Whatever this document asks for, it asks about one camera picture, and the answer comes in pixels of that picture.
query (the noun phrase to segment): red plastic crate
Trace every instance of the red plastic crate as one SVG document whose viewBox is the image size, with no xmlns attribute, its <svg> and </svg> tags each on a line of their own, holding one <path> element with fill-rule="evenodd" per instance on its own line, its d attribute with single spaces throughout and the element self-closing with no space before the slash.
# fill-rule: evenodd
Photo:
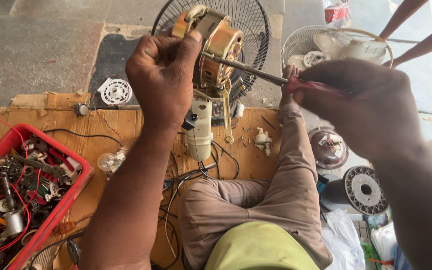
<svg viewBox="0 0 432 270">
<path fill-rule="evenodd" d="M 63 218 L 64 214 L 69 210 L 69 207 L 74 203 L 78 195 L 81 193 L 83 187 L 87 184 L 87 181 L 94 175 L 94 169 L 89 165 L 89 163 L 64 146 L 55 139 L 49 137 L 44 132 L 36 129 L 33 126 L 27 124 L 17 124 L 13 126 L 22 136 L 24 140 L 29 139 L 31 135 L 35 135 L 45 141 L 46 144 L 59 150 L 61 153 L 73 158 L 75 161 L 81 164 L 81 173 L 73 185 L 69 188 L 68 192 L 63 196 L 60 202 L 54 207 L 54 209 L 49 214 L 48 218 L 39 227 L 37 232 L 33 235 L 29 243 L 25 245 L 19 255 L 7 268 L 7 270 L 19 270 L 24 263 L 28 260 L 31 254 L 38 251 L 39 248 L 46 241 L 48 236 L 50 236 L 53 229 L 58 225 Z M 14 129 L 9 129 L 6 134 L 0 139 L 0 156 L 9 154 L 11 148 L 19 149 L 21 147 L 21 137 Z"/>
</svg>

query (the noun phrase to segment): brown cardboard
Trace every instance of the brown cardboard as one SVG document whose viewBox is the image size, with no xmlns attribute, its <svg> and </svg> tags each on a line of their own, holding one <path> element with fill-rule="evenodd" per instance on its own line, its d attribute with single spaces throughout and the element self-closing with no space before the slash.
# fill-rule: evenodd
<svg viewBox="0 0 432 270">
<path fill-rule="evenodd" d="M 0 118 L 6 121 L 9 125 L 15 125 L 18 123 L 26 123 L 32 125 L 41 130 L 48 130 L 52 128 L 66 128 L 73 132 L 85 135 L 95 135 L 103 134 L 108 135 L 119 140 L 119 136 L 106 126 L 104 120 L 102 120 L 99 115 L 92 111 L 88 115 L 83 117 L 77 117 L 76 113 L 71 110 L 71 106 L 80 101 L 81 99 L 87 99 L 88 95 L 80 96 L 78 94 L 47 94 L 31 95 L 31 97 L 25 97 L 18 95 L 15 98 L 13 104 L 17 101 L 17 104 L 24 104 L 22 101 L 27 101 L 30 99 L 37 99 L 38 101 L 44 98 L 40 96 L 47 97 L 47 104 L 44 107 L 38 107 L 35 109 L 20 108 L 11 105 L 7 112 L 0 110 Z M 41 116 L 38 109 L 44 108 L 46 114 Z M 114 128 L 121 136 L 121 141 L 124 144 L 124 148 L 130 148 L 131 145 L 138 138 L 143 123 L 143 115 L 141 110 L 99 110 L 99 113 L 104 117 L 109 125 Z M 273 130 L 262 118 L 264 116 L 276 130 Z M 278 122 L 278 110 L 268 109 L 268 108 L 247 108 L 244 111 L 244 117 L 241 119 L 234 118 L 232 120 L 233 126 L 235 123 L 236 128 L 233 129 L 233 136 L 235 142 L 232 147 L 229 147 L 224 143 L 224 128 L 223 126 L 213 127 L 213 139 L 221 146 L 223 146 L 231 155 L 233 155 L 240 165 L 240 172 L 238 179 L 251 179 L 253 178 L 272 178 L 276 168 L 277 168 L 277 158 L 279 154 L 279 146 L 281 142 L 281 128 Z M 245 132 L 243 127 L 249 129 L 249 132 Z M 273 139 L 273 144 L 271 145 L 271 156 L 265 156 L 264 150 L 261 151 L 259 148 L 255 147 L 253 142 L 253 137 L 257 134 L 257 127 L 262 127 L 265 131 L 269 132 L 269 135 Z M 5 126 L 0 122 L 0 138 L 3 136 L 9 127 Z M 69 211 L 64 216 L 61 222 L 67 221 L 79 221 L 89 214 L 94 213 L 100 197 L 104 191 L 107 184 L 107 179 L 104 173 L 98 169 L 96 161 L 98 157 L 105 152 L 114 152 L 119 149 L 119 145 L 111 139 L 102 137 L 79 137 L 68 132 L 57 131 L 48 133 L 49 136 L 56 139 L 58 142 L 64 144 L 69 149 L 75 151 L 83 158 L 85 158 L 91 166 L 96 169 L 96 173 L 89 181 L 87 186 L 83 189 L 81 194 L 78 196 L 77 200 Z M 238 142 L 238 138 L 244 137 L 242 142 Z M 251 139 L 251 144 L 248 144 L 248 138 Z M 189 152 L 185 147 L 185 136 L 184 134 L 178 134 L 174 140 L 174 145 L 172 151 L 175 155 L 177 161 L 177 168 L 180 174 L 184 172 L 197 169 L 197 162 L 189 156 Z M 220 175 L 221 178 L 231 179 L 236 173 L 235 162 L 227 155 L 224 154 L 221 157 L 221 151 L 219 151 L 220 156 Z M 209 175 L 212 177 L 217 177 L 216 169 L 211 169 Z M 183 183 L 180 189 L 180 193 L 184 192 L 195 180 L 186 181 Z M 177 213 L 177 202 L 179 196 L 176 196 L 175 201 L 171 204 L 171 213 Z M 167 203 L 167 198 L 165 198 L 161 204 Z M 168 220 L 175 226 L 177 233 L 179 234 L 178 220 L 174 217 L 169 217 Z M 82 221 L 76 229 L 69 234 L 72 234 L 76 230 L 81 230 L 87 226 L 90 219 Z M 134 232 L 124 231 L 122 234 L 131 234 Z M 68 235 L 51 236 L 47 239 L 43 247 L 53 243 L 55 241 L 61 240 Z M 84 252 L 84 238 L 78 239 L 78 243 L 81 244 L 82 251 Z M 176 249 L 176 243 L 173 240 L 173 247 Z M 183 266 L 181 264 L 181 243 L 179 243 L 180 257 L 177 263 L 171 267 L 171 269 L 182 270 Z M 62 249 L 58 252 L 57 259 L 58 269 L 69 269 L 71 266 L 71 260 L 69 259 L 66 245 L 62 246 Z M 151 252 L 151 260 L 162 267 L 168 266 L 173 260 L 174 256 L 171 253 L 170 247 L 166 240 L 164 231 L 164 221 L 159 222 L 157 229 L 157 238 L 154 243 L 153 250 Z"/>
</svg>

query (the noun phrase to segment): white fan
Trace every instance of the white fan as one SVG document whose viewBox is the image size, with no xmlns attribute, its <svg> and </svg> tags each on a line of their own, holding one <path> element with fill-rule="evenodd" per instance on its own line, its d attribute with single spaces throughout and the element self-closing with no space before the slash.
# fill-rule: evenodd
<svg viewBox="0 0 432 270">
<path fill-rule="evenodd" d="M 356 39 L 349 32 L 365 36 Z M 295 65 L 303 71 L 324 61 L 354 57 L 380 65 L 386 51 L 393 61 L 391 48 L 374 34 L 357 29 L 314 25 L 300 28 L 287 38 L 281 50 L 281 64 L 283 69 L 286 65 Z"/>
</svg>

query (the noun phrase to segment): light bulb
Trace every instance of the light bulb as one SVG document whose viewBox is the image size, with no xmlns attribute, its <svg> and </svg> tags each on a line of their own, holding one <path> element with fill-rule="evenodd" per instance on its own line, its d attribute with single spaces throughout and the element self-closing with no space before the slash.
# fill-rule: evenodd
<svg viewBox="0 0 432 270">
<path fill-rule="evenodd" d="M 113 153 L 104 153 L 97 159 L 97 166 L 105 172 L 116 169 L 119 163 L 119 159 Z"/>
</svg>

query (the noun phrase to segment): man's left hand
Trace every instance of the man's left hand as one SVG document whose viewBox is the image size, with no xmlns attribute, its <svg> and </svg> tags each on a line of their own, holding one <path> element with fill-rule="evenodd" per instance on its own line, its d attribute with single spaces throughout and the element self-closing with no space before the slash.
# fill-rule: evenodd
<svg viewBox="0 0 432 270">
<path fill-rule="evenodd" d="M 144 115 L 144 126 L 179 128 L 193 98 L 193 70 L 201 34 L 184 38 L 144 35 L 126 63 L 126 75 Z"/>
</svg>

